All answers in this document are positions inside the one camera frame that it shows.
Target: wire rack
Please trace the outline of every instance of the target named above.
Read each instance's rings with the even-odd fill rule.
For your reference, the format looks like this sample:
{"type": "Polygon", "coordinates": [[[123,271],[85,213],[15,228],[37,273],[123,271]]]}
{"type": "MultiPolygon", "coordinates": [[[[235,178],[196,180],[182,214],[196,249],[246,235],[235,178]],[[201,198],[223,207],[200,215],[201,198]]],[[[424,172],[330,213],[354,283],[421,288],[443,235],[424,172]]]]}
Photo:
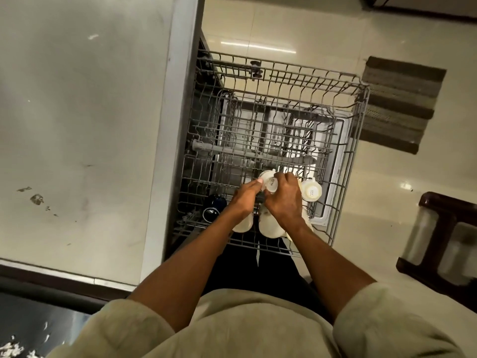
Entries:
{"type": "MultiPolygon", "coordinates": [[[[206,228],[207,196],[230,201],[242,183],[275,169],[321,184],[321,198],[303,205],[333,244],[368,98],[354,74],[200,50],[174,238],[206,228]]],[[[255,213],[261,202],[259,194],[255,213]]],[[[283,240],[286,249],[269,249],[255,224],[230,243],[300,256],[283,240]]]]}

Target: beige shirt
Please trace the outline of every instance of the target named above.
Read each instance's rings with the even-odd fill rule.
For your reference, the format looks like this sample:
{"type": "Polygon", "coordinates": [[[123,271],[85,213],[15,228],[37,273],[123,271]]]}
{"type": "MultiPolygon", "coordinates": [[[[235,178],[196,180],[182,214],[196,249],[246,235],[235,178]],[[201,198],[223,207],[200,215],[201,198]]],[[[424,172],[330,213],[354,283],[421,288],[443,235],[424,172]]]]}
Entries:
{"type": "Polygon", "coordinates": [[[88,320],[71,346],[55,348],[48,358],[328,358],[340,350],[349,358],[464,356],[448,336],[374,283],[349,301],[333,327],[307,308],[243,290],[204,295],[190,325],[178,333],[140,303],[115,300],[88,320]]]}

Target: striped doormat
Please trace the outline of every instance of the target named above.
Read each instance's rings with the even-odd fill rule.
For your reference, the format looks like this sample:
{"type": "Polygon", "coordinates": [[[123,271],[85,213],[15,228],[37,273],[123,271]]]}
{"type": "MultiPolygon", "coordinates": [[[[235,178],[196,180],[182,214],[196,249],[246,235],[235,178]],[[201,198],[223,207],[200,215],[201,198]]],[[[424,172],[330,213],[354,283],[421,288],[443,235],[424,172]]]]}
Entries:
{"type": "Polygon", "coordinates": [[[416,154],[446,70],[371,56],[370,97],[360,139],[416,154]]]}

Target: dark blue mug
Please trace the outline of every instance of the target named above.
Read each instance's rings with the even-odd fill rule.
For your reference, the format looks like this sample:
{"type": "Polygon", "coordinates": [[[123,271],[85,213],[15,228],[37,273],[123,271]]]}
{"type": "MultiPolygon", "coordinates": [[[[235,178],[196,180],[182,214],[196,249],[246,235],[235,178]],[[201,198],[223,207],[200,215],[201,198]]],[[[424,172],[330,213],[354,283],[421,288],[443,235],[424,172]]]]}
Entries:
{"type": "Polygon", "coordinates": [[[202,211],[202,218],[212,223],[216,220],[219,214],[227,207],[227,200],[217,195],[210,195],[204,202],[204,210],[202,211]]]}

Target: dishwasher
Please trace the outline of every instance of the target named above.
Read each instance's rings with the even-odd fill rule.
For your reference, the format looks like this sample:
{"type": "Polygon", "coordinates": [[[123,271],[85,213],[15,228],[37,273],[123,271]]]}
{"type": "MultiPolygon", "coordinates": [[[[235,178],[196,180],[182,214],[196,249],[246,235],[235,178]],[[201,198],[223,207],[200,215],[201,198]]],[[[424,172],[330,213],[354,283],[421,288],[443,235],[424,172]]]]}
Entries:
{"type": "MultiPolygon", "coordinates": [[[[354,74],[199,50],[172,243],[207,227],[201,210],[209,196],[230,201],[241,184],[275,169],[321,185],[319,200],[303,205],[333,245],[368,98],[354,74]]],[[[254,214],[263,200],[259,193],[254,214]]],[[[257,236],[258,226],[251,231],[257,236]]],[[[243,236],[229,243],[268,250],[243,236]]],[[[270,251],[300,257],[283,240],[286,249],[270,251]]]]}

